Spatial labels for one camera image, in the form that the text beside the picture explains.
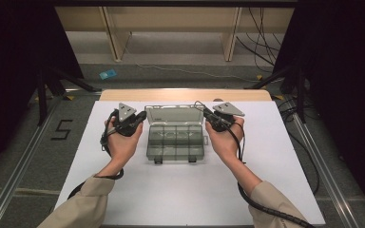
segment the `cable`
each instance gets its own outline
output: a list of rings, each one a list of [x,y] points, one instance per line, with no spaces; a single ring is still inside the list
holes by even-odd
[[[237,124],[242,130],[242,150],[241,150],[241,161],[242,161],[242,156],[244,155],[244,147],[245,147],[245,132],[244,132],[244,128],[242,127],[242,125],[240,125],[238,123],[233,123],[233,124]]]
[[[266,52],[268,53],[268,56],[271,58],[270,54],[272,54],[272,56],[275,58],[275,55],[272,53],[272,50],[269,48],[269,45],[268,43],[266,42],[266,39],[265,39],[265,33],[263,31],[263,8],[260,8],[260,27],[258,26],[258,23],[253,15],[253,12],[251,11],[251,8],[248,8],[249,12],[250,12],[250,15],[251,17],[253,18],[253,21],[254,21],[254,24],[256,25],[256,28],[257,28],[257,31],[259,32],[259,37],[262,38],[265,46],[266,46]]]
[[[285,104],[285,103],[287,103],[287,102],[290,102],[290,101],[292,101],[293,99],[290,99],[290,100],[288,100],[288,101],[286,101],[286,102],[284,102],[284,103],[282,103],[282,104],[280,104],[280,105],[283,105],[283,104]],[[309,107],[313,107],[312,105],[306,105],[306,106],[304,106],[305,108],[309,108]],[[308,156],[308,158],[309,158],[309,160],[310,160],[310,162],[311,162],[311,164],[313,165],[313,168],[314,168],[314,170],[315,170],[315,172],[316,172],[316,176],[317,176],[317,183],[316,183],[316,188],[313,190],[313,194],[315,195],[316,193],[317,193],[317,191],[318,191],[318,189],[319,189],[319,185],[320,185],[320,174],[319,174],[319,172],[318,172],[318,169],[317,169],[317,166],[316,166],[316,164],[314,163],[314,161],[313,161],[313,159],[312,159],[312,156],[311,156],[311,153],[310,153],[310,151],[307,149],[307,147],[303,144],[303,143],[301,143],[300,142],[300,140],[299,139],[297,139],[290,131],[289,131],[289,129],[287,128],[287,123],[288,123],[288,118],[290,117],[290,116],[292,116],[293,114],[295,114],[297,112],[297,108],[296,107],[290,107],[290,108],[288,108],[288,109],[286,109],[286,110],[284,110],[284,111],[281,111],[280,112],[280,115],[282,116],[282,119],[283,119],[283,123],[284,123],[284,126],[286,127],[286,131],[287,131],[287,133],[289,134],[289,136],[290,137],[292,137],[292,139],[294,139],[303,149],[304,149],[304,151],[306,152],[306,154],[307,154],[307,156]]]
[[[197,103],[200,103],[201,105],[203,105],[204,108],[206,108],[206,106],[199,102],[199,101],[196,101],[194,103],[194,106],[196,107],[197,106]],[[216,114],[214,113],[209,113],[208,115],[213,115],[215,118],[218,118],[220,119],[221,117],[217,116]],[[233,131],[230,129],[230,127],[228,127],[224,122],[221,122],[221,124],[227,129],[227,131],[231,134],[231,136],[233,137],[234,141],[236,142],[237,144],[237,148],[238,148],[238,158],[241,162],[242,161],[242,150],[241,150],[241,147],[240,147],[240,141],[239,139],[237,138],[237,136],[233,133]],[[242,134],[243,134],[243,138],[244,138],[244,129],[243,127],[237,123],[237,125],[241,128],[242,130]],[[271,208],[268,208],[268,207],[264,207],[258,203],[256,203],[255,201],[253,201],[252,199],[250,199],[247,194],[244,192],[243,188],[241,187],[241,185],[238,183],[238,188],[239,188],[239,192],[240,192],[240,195],[242,196],[242,198],[252,207],[260,210],[261,212],[264,212],[266,214],[269,214],[269,215],[272,215],[272,216],[275,216],[275,217],[279,217],[279,218],[282,218],[282,219],[286,219],[288,221],[291,221],[299,226],[302,226],[302,227],[307,227],[307,228],[314,228],[313,225],[311,225],[310,223],[308,223],[307,221],[305,220],[302,220],[300,218],[296,218],[294,216],[291,216],[291,215],[288,215],[286,213],[283,213],[283,212],[280,212],[278,210],[274,210],[274,209],[271,209]]]
[[[111,157],[111,153],[109,151],[109,148],[107,146],[108,144],[108,127],[109,127],[109,123],[111,121],[112,117],[118,116],[119,110],[118,109],[114,109],[113,112],[111,112],[111,114],[109,114],[109,117],[106,121],[106,127],[105,127],[105,132],[102,135],[102,138],[100,139],[100,144],[102,145],[102,150],[106,151],[107,154]],[[116,176],[104,176],[104,177],[98,177],[98,178],[107,178],[107,179],[112,179],[112,180],[118,180],[120,179],[122,176],[124,175],[124,169],[121,168],[120,173],[118,173]],[[85,182],[83,181],[82,183],[80,183],[78,186],[76,186],[69,194],[69,196],[67,197],[67,199],[69,200],[70,198],[72,198],[73,196],[76,195],[76,193],[80,192],[80,190],[82,189],[83,185],[85,184]]]
[[[125,51],[126,51],[126,53],[131,54],[126,47],[125,47]],[[214,78],[237,78],[237,79],[240,79],[240,80],[243,80],[243,81],[246,81],[246,82],[250,82],[250,83],[257,83],[258,82],[256,80],[244,79],[244,78],[241,78],[241,77],[236,76],[236,75],[224,75],[223,76],[223,75],[210,74],[210,73],[206,73],[206,72],[189,71],[189,70],[184,70],[184,69],[179,69],[179,68],[163,68],[163,67],[152,66],[152,65],[143,66],[143,65],[138,64],[136,61],[134,61],[134,63],[135,63],[136,66],[142,67],[142,68],[157,68],[157,69],[160,69],[160,70],[180,71],[180,72],[190,73],[190,74],[203,74],[203,75],[207,75],[207,76],[214,77]]]
[[[246,32],[245,34],[247,35],[248,39],[249,39],[250,41],[252,41],[253,43],[255,43],[255,44],[259,45],[259,46],[263,46],[263,47],[265,47],[265,48],[270,48],[270,49],[272,49],[272,50],[279,51],[279,49],[277,49],[277,48],[274,48],[274,47],[268,47],[268,46],[266,46],[266,45],[263,45],[263,44],[257,43],[257,41],[253,40],[253,39],[250,37],[250,35],[248,35],[248,32]]]
[[[262,60],[264,60],[265,62],[267,62],[268,64],[270,64],[271,66],[274,65],[274,63],[268,61],[267,59],[265,59],[264,57],[262,57],[261,55],[259,55],[258,53],[256,53],[254,50],[252,50],[251,48],[249,48],[247,45],[245,45],[240,39],[239,37],[236,37],[236,39],[244,46],[244,48],[246,48],[247,50],[251,51],[252,53],[254,53],[255,55],[257,55],[258,57],[260,57]]]
[[[272,35],[275,37],[275,40],[277,40],[278,44],[282,46],[282,43],[279,41],[278,37],[275,35],[275,33],[272,33]]]
[[[254,51],[255,52],[257,52],[257,44],[259,43],[259,36],[258,36],[258,38],[257,38],[257,42],[256,42],[256,47],[254,48]],[[255,64],[256,64],[256,66],[257,66],[257,68],[258,69],[260,69],[260,70],[262,70],[262,71],[265,71],[265,72],[268,72],[268,73],[272,73],[272,71],[271,70],[264,70],[264,69],[261,69],[259,66],[258,66],[258,64],[257,64],[257,55],[255,55],[254,56],[254,62],[255,62]]]

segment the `sleeve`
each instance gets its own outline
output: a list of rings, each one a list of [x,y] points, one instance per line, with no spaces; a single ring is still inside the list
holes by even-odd
[[[251,193],[251,200],[271,209],[278,210],[288,215],[306,220],[295,205],[289,201],[274,185],[263,181]],[[248,206],[253,216],[254,226],[262,228],[298,228],[299,225],[283,218],[277,218]]]
[[[90,177],[81,191],[55,209],[38,228],[100,227],[114,180]]]

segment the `black cable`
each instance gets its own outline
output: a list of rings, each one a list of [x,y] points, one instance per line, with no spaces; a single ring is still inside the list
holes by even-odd
[[[312,117],[310,115],[308,115],[307,113],[304,113],[304,115],[310,119],[313,119],[315,121],[320,121],[321,120],[321,117],[320,116],[317,116],[317,117]]]
[[[259,42],[259,36],[258,36],[258,38],[257,38],[257,42],[256,42],[256,47],[254,48],[254,51],[255,52],[257,52],[257,43]],[[265,70],[265,69],[262,69],[262,68],[260,68],[259,66],[258,66],[258,64],[257,64],[257,55],[254,55],[254,62],[255,62],[255,64],[256,64],[256,66],[257,66],[257,68],[258,69],[260,69],[260,70],[262,70],[262,71],[264,71],[264,72],[268,72],[268,73],[272,73],[272,71],[270,71],[270,70]]]
[[[280,46],[282,46],[282,43],[280,42],[280,40],[278,39],[278,37],[275,35],[275,33],[272,33],[272,35],[275,37],[275,40],[277,40],[278,44]]]
[[[100,140],[100,143],[102,144],[102,150],[103,151],[105,150],[108,153],[109,156],[111,156],[111,153],[109,152],[109,149],[108,149],[108,146],[107,146],[107,143],[108,143],[108,126],[109,126],[109,123],[111,121],[111,118],[117,116],[118,113],[119,113],[118,109],[115,109],[113,112],[111,112],[111,114],[109,114],[109,117],[106,121],[105,132],[103,132],[102,138]]]
[[[271,59],[271,54],[276,60],[275,55],[272,53],[272,50],[270,49],[268,43],[266,42],[265,33],[263,31],[263,8],[260,8],[260,26],[258,26],[258,23],[253,15],[253,12],[251,11],[251,8],[248,8],[251,17],[253,18],[254,24],[256,25],[257,31],[259,32],[259,37],[262,37],[263,43],[267,46],[266,52],[268,53],[269,58]]]
[[[291,101],[293,101],[293,100],[294,100],[294,98],[289,99],[289,100],[287,100],[286,102],[284,102],[284,103],[280,104],[280,105],[278,106],[278,109],[279,109],[282,105],[284,105],[284,104],[286,104],[286,103],[288,103],[288,102],[291,102]]]
[[[304,107],[303,107],[304,109],[309,109],[309,108],[315,108],[313,105],[305,105]],[[280,113],[280,116],[283,116],[283,115],[285,115],[286,113],[289,113],[289,114],[291,114],[292,113],[292,111],[297,111],[298,110],[298,108],[297,107],[291,107],[291,108],[288,108],[288,109],[286,109],[286,110],[283,110],[283,111],[280,111],[279,113]]]
[[[265,42],[265,45],[267,46],[267,48],[266,48],[266,52],[268,52],[268,51],[269,51],[269,52],[271,53],[272,57],[273,57],[275,60],[277,60],[277,58],[275,57],[274,53],[272,53],[272,50],[269,48],[268,43],[266,43],[265,31],[263,30],[263,8],[260,8],[259,10],[260,10],[260,12],[259,12],[259,14],[260,14],[260,24],[259,24],[259,28],[260,28],[260,30],[261,30],[261,32],[262,32],[262,37],[263,37],[263,40],[264,40],[264,42]]]
[[[287,133],[289,134],[290,137],[292,137],[292,139],[294,139],[303,149],[304,151],[306,152],[311,164],[313,165],[313,168],[316,172],[316,176],[317,176],[317,183],[316,183],[316,188],[313,190],[313,194],[315,195],[319,189],[319,185],[320,185],[320,174],[318,172],[318,169],[317,169],[317,166],[316,164],[314,163],[313,159],[312,159],[312,156],[311,156],[311,153],[310,151],[307,149],[307,147],[300,142],[300,140],[298,138],[296,138],[290,131],[289,129],[287,128],[286,124],[288,123],[287,119],[292,116],[293,114],[296,113],[296,108],[295,107],[291,107],[291,108],[288,108],[287,110],[284,110],[284,114],[282,115],[282,119],[283,119],[283,123],[284,123],[284,126],[286,127],[286,131]]]
[[[268,46],[266,46],[266,45],[263,45],[263,44],[257,43],[257,41],[253,40],[253,39],[250,37],[250,35],[248,35],[248,33],[247,33],[247,32],[246,32],[245,34],[247,35],[248,39],[249,39],[250,41],[252,41],[254,44],[257,44],[257,45],[262,46],[262,47],[264,47],[264,48],[270,48],[270,49],[272,49],[272,50],[279,51],[279,49],[277,49],[277,48],[274,48],[274,47],[268,47]]]
[[[197,103],[200,103],[201,105],[203,105],[203,107],[204,108],[206,108],[206,106],[203,104],[203,103],[201,103],[201,102],[199,102],[199,101],[196,101],[195,103],[194,103],[194,106],[196,107],[196,105],[197,105]],[[209,115],[213,115],[215,118],[218,118],[218,119],[221,119],[221,117],[219,117],[219,116],[217,116],[216,114],[214,114],[214,113],[209,113]],[[243,149],[244,149],[244,146],[245,146],[245,144],[243,145],[243,147],[242,147],[242,150],[241,150],[241,146],[240,146],[240,141],[239,141],[239,139],[237,138],[237,136],[233,133],[233,131],[230,129],[230,127],[229,126],[227,126],[227,124],[226,123],[224,123],[224,122],[222,122],[221,121],[221,124],[227,129],[227,131],[230,133],[230,135],[233,137],[233,139],[234,139],[234,141],[236,142],[236,144],[237,144],[237,148],[238,148],[238,151],[239,151],[239,153],[238,153],[238,158],[239,158],[239,160],[241,161],[241,162],[243,162],[242,161],[242,151],[243,151]],[[243,136],[243,138],[244,138],[244,136],[245,136],[245,133],[244,133],[244,128],[240,125],[240,124],[238,124],[238,123],[233,123],[233,124],[237,124],[240,128],[241,128],[241,130],[242,130],[242,136]],[[264,212],[264,213],[266,213],[266,214],[269,214],[269,215],[272,215],[272,216],[275,216],[275,217],[279,217],[279,218],[282,218],[282,219],[286,219],[286,220],[288,220],[288,221],[291,221],[291,222],[293,222],[293,223],[295,223],[295,224],[297,224],[297,225],[299,225],[299,226],[302,226],[302,227],[307,227],[307,228],[314,228],[314,226],[313,225],[311,225],[310,223],[308,223],[307,221],[305,221],[305,220],[302,220],[302,219],[300,219],[300,218],[296,218],[296,217],[294,217],[294,216],[291,216],[291,215],[288,215],[288,214],[286,214],[286,213],[283,213],[283,212],[280,212],[280,211],[278,211],[278,210],[274,210],[274,209],[272,209],[272,208],[268,208],[268,207],[264,207],[264,206],[262,206],[262,205],[260,205],[260,204],[258,204],[258,203],[256,203],[255,201],[253,201],[252,199],[250,199],[248,196],[247,196],[247,194],[244,192],[244,190],[242,189],[242,187],[241,187],[241,185],[238,183],[238,188],[239,188],[239,192],[240,192],[240,194],[241,194],[241,196],[242,196],[242,198],[250,205],[250,206],[252,206],[252,207],[254,207],[254,208],[256,208],[256,209],[258,209],[258,210],[260,210],[261,212]]]
[[[247,45],[245,45],[240,39],[239,37],[236,37],[236,39],[244,46],[244,48],[246,48],[247,50],[251,51],[253,54],[257,55],[258,57],[260,57],[262,60],[264,60],[265,62],[267,62],[270,65],[274,65],[274,63],[268,61],[267,59],[265,59],[264,57],[262,57],[260,54],[256,53],[254,50],[252,50],[251,48],[249,48]]]

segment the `white table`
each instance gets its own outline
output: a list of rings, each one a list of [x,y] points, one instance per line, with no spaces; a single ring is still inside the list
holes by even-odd
[[[192,105],[192,102],[123,102],[145,105]],[[98,172],[109,156],[99,143],[104,120],[119,102],[96,102],[89,117],[57,206],[75,186]],[[218,103],[203,102],[208,107]],[[325,224],[274,102],[232,102],[245,113],[243,159],[263,180],[272,182],[314,224]],[[203,161],[154,164],[146,157],[149,124],[125,175],[109,195],[104,225],[236,226],[251,225],[237,182],[210,144]]]

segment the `wrist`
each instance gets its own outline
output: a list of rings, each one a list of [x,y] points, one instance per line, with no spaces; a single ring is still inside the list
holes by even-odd
[[[239,161],[239,159],[236,157],[234,153],[224,153],[224,155],[220,155],[221,161],[228,165],[232,162]]]
[[[99,173],[97,173],[95,177],[100,178],[116,176],[120,173],[125,164],[126,162],[111,159],[111,161]]]

